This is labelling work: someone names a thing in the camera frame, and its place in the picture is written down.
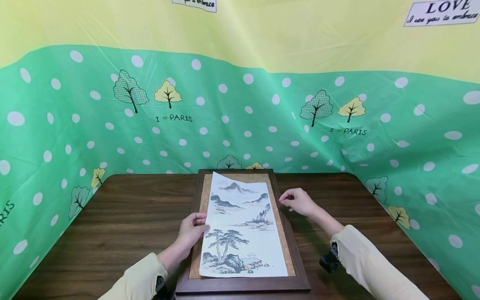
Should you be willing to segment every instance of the polka dot fabric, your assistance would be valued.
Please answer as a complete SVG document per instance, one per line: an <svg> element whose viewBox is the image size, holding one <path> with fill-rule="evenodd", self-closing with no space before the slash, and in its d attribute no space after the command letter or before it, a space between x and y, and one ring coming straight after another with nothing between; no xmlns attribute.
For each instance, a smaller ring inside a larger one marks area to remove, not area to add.
<svg viewBox="0 0 480 300"><path fill-rule="evenodd" d="M355 174L463 298L480 297L478 84L79 45L35 50L0 77L2 295L113 174L273 168Z"/></svg>

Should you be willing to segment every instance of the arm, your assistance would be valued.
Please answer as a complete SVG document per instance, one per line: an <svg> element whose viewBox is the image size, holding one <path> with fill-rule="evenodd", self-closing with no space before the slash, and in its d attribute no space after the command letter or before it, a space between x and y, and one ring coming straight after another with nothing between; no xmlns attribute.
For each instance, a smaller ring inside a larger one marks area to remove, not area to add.
<svg viewBox="0 0 480 300"><path fill-rule="evenodd" d="M352 225L343 226L316 205L302 189L286 191L280 203L317 223L336 242L345 270L378 300L428 298L398 271L364 235Z"/></svg>
<svg viewBox="0 0 480 300"><path fill-rule="evenodd" d="M123 276L99 300L151 300L156 294L157 276L167 274L188 257L190 249L208 230L206 214L193 213L181 225L176 241L159 254L150 253L128 268Z"/></svg>

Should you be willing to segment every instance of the hand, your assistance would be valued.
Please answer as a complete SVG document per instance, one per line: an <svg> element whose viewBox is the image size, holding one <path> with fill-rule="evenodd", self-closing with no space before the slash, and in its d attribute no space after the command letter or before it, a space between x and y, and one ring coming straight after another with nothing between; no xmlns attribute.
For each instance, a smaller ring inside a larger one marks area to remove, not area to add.
<svg viewBox="0 0 480 300"><path fill-rule="evenodd" d="M279 201L281 204L290 207L290 211L296 211L306 217L312 217L319 208L307 192L301 188L286 190L280 196Z"/></svg>

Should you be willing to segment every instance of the dark brown table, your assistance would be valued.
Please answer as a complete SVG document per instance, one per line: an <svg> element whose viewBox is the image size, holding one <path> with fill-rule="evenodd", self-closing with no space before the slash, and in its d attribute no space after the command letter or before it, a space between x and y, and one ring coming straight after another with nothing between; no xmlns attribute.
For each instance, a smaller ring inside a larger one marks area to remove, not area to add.
<svg viewBox="0 0 480 300"><path fill-rule="evenodd" d="M281 191L302 187L340 222L355 226L430 299L460 299L354 176L276 174L276 178ZM14 299L97 299L128 267L175 240L180 221L190 213L196 179L191 174L109 177ZM312 287L302 299L373 299L343 268L331 275L324 271L318 260L328 251L326 236L296 213L289 216ZM169 275L170 289L177 276L178 272Z"/></svg>

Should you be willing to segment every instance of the wooden picture frame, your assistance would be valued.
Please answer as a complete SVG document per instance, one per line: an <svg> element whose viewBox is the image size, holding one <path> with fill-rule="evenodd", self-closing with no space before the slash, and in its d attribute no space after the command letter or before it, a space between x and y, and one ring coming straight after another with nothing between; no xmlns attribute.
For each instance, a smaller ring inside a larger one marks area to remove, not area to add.
<svg viewBox="0 0 480 300"><path fill-rule="evenodd" d="M204 191L205 176L213 172L230 177L234 180L242 182L260 182L252 181L248 178L263 178L269 187L271 203L276 206L275 219L277 228L282 228L283 232L278 231L282 244L284 257L286 258L288 276L286 277L235 277L235 278L211 278L202 277L198 274L198 268L195 270L193 266L199 266L199 256L201 254L202 240L200 240L193 248L189 258L187 258L188 266L180 275L176 294L177 296L187 295L215 295L215 294L243 294L243 293L273 293L273 292L309 292L310 284L303 267L300 252L297 248L292 227L285 214L280 210L278 199L280 191L272 169L201 169L198 172L198 180L196 192L193 199L192 212L201 210L202 192ZM209 199L210 183L205 188Z"/></svg>

